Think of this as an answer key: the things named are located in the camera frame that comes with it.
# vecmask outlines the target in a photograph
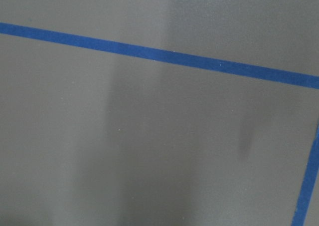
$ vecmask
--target blue line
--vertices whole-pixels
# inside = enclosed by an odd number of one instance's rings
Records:
[[[311,196],[316,183],[319,169],[319,124],[316,138],[311,148],[303,184],[301,186],[299,198],[296,205],[295,215],[291,226],[303,226],[305,223]]]
[[[319,76],[0,22],[0,33],[319,89]]]

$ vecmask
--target blue floor marking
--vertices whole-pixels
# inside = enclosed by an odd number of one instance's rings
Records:
[[[319,124],[316,138],[311,148],[308,163],[305,171],[303,184],[301,186],[299,198],[296,205],[295,215],[291,226],[303,226],[305,223],[311,196],[315,187],[319,169]]]
[[[319,89],[319,76],[0,22],[0,33]]]

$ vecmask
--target gray floor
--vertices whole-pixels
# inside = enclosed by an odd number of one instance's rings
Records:
[[[319,0],[0,0],[0,21],[319,75]],[[319,91],[0,35],[0,223],[283,226]],[[319,222],[317,183],[306,220]]]

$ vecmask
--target blue stripe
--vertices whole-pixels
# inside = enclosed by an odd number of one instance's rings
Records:
[[[0,22],[0,33],[319,89],[319,76]]]
[[[303,226],[305,223],[310,199],[314,190],[319,169],[319,125],[317,135],[310,151],[307,168],[296,205],[291,226]]]

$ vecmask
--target long diagonal blue line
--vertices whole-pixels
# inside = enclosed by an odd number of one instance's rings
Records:
[[[291,226],[303,226],[305,223],[311,196],[316,183],[319,169],[319,125],[317,128],[316,138],[310,150],[308,163],[299,198],[296,205],[295,215]]]
[[[319,89],[319,76],[0,22],[0,33]]]

